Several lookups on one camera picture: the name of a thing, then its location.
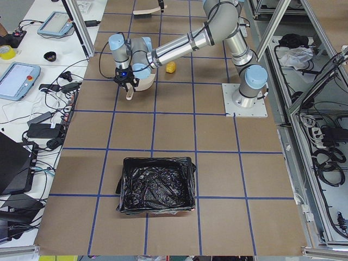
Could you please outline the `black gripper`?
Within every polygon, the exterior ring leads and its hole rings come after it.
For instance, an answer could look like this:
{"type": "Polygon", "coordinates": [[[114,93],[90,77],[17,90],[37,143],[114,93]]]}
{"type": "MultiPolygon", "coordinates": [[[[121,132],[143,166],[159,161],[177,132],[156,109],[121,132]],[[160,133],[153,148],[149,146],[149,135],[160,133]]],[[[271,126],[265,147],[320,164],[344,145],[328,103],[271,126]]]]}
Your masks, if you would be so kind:
{"type": "MultiPolygon", "coordinates": [[[[161,13],[164,12],[165,4],[163,0],[158,0],[161,13]]],[[[114,82],[118,84],[118,87],[125,88],[127,83],[131,83],[133,88],[139,86],[139,79],[134,77],[133,71],[129,68],[123,69],[122,67],[115,69],[114,82]]]]}

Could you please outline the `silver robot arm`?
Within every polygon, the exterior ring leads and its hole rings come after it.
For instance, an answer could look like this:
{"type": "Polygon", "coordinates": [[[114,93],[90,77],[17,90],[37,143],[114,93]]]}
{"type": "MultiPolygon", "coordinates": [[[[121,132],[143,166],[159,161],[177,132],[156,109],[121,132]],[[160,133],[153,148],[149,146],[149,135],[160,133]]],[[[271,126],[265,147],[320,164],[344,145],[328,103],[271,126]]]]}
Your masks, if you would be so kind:
{"type": "Polygon", "coordinates": [[[240,77],[240,86],[232,95],[241,108],[252,108],[266,85],[268,73],[257,62],[239,24],[242,1],[203,1],[207,21],[202,28],[188,32],[171,42],[152,48],[149,37],[126,39],[122,33],[109,37],[108,45],[116,65],[114,82],[132,95],[152,70],[206,46],[224,42],[240,77]]]}

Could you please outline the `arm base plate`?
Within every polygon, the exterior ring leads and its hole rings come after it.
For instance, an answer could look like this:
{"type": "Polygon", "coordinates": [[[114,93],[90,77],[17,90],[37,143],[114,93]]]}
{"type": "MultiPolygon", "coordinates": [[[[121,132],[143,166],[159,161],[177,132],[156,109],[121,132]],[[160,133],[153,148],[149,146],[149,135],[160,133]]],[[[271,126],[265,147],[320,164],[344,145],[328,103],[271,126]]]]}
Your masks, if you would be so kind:
{"type": "Polygon", "coordinates": [[[246,98],[239,92],[240,84],[222,83],[222,94],[227,117],[266,118],[268,113],[260,90],[255,98],[246,98]]]}

